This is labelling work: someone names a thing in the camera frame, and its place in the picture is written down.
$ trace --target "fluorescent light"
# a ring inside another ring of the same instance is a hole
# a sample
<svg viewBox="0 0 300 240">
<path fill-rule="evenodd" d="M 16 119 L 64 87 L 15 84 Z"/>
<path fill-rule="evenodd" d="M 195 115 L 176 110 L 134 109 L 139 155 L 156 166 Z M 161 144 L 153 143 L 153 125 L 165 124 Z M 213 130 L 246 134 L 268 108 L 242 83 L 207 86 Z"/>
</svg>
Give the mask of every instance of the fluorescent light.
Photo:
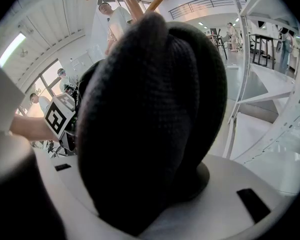
<svg viewBox="0 0 300 240">
<path fill-rule="evenodd" d="M 23 34 L 18 34 L 18 36 L 9 44 L 8 48 L 4 51 L 0 58 L 0 67 L 2 67 L 14 50 L 25 40 L 26 37 Z"/>
</svg>

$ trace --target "white ceiling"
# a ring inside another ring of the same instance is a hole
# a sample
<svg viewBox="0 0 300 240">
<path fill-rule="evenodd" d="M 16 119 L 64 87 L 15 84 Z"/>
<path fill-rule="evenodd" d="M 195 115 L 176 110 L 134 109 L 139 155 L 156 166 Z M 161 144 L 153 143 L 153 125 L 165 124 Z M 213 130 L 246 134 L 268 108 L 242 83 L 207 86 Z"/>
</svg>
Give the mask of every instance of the white ceiling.
<svg viewBox="0 0 300 240">
<path fill-rule="evenodd" d="M 208 29 L 215 27 L 226 27 L 229 22 L 235 23 L 237 17 L 238 15 L 236 13 L 221 13 L 195 18 L 187 21 L 187 23 L 200 30 L 204 30 L 204 26 L 206 26 Z"/>
<path fill-rule="evenodd" d="M 0 56 L 18 33 L 26 36 L 3 66 L 14 83 L 50 49 L 82 36 L 78 32 L 85 31 L 87 4 L 85 0 L 15 1 L 0 23 Z M 28 51 L 25 57 L 20 56 L 23 49 Z"/>
</svg>

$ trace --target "white shirt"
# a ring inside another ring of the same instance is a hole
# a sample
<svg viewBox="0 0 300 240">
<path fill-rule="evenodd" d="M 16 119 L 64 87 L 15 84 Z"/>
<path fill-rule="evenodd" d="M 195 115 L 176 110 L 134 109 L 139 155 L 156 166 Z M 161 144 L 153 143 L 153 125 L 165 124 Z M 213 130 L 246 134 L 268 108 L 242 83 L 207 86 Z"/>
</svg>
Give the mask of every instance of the white shirt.
<svg viewBox="0 0 300 240">
<path fill-rule="evenodd" d="M 129 12 L 119 6 L 114 11 L 108 22 L 108 40 L 119 40 L 131 26 L 128 22 L 132 20 Z"/>
<path fill-rule="evenodd" d="M 229 32 L 230 32 L 230 36 L 231 36 L 232 38 L 236 38 L 236 37 L 237 37 L 237 31 L 236 31 L 236 29 L 235 29 L 234 26 L 231 26 L 231 27 L 230 27 Z"/>
<path fill-rule="evenodd" d="M 61 78 L 59 87 L 60 87 L 60 91 L 62 93 L 65 92 L 65 85 L 75 88 L 77 85 L 77 82 L 71 76 L 66 76 L 65 78 Z"/>
<path fill-rule="evenodd" d="M 46 113 L 46 109 L 49 106 L 49 104 L 50 104 L 50 100 L 48 100 L 47 97 L 44 96 L 39 97 L 39 105 L 44 114 Z"/>
</svg>

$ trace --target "black table leg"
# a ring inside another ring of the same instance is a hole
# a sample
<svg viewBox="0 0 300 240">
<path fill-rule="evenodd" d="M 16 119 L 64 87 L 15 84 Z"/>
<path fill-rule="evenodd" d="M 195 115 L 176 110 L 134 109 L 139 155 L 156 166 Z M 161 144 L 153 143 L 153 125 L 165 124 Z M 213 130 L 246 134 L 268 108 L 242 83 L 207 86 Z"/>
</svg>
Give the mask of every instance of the black table leg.
<svg viewBox="0 0 300 240">
<path fill-rule="evenodd" d="M 258 58 L 258 65 L 260 65 L 260 57 L 261 57 L 261 44 L 262 44 L 262 38 L 260 37 L 260 46 L 259 46 L 259 58 Z"/>
<path fill-rule="evenodd" d="M 265 66 L 268 65 L 268 40 L 265 41 Z"/>
<path fill-rule="evenodd" d="M 274 46 L 274 40 L 271 40 L 272 45 L 272 69 L 275 70 L 275 46 Z"/>
<path fill-rule="evenodd" d="M 258 43 L 257 41 L 258 41 L 258 37 L 255 37 L 252 63 L 255 63 L 256 52 L 257 52 L 257 43 Z"/>
<path fill-rule="evenodd" d="M 222 44 L 222 47 L 223 47 L 223 51 L 224 51 L 224 55 L 225 55 L 225 59 L 227 60 L 228 57 L 227 57 L 227 54 L 226 54 L 226 49 L 225 49 L 225 45 L 224 45 L 224 42 L 222 41 L 222 39 L 220 39 L 221 41 L 221 44 Z"/>
</svg>

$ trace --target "black knit object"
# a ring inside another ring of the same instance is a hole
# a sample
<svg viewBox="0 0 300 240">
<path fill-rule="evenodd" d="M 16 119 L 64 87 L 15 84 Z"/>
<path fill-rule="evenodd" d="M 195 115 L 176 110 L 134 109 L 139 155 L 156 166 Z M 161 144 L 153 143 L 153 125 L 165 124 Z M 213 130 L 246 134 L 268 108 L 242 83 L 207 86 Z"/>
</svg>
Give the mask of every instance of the black knit object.
<svg viewBox="0 0 300 240">
<path fill-rule="evenodd" d="M 209 39 L 148 13 L 98 65 L 79 110 L 84 184 L 100 217 L 138 235 L 187 185 L 222 122 L 224 65 Z"/>
</svg>

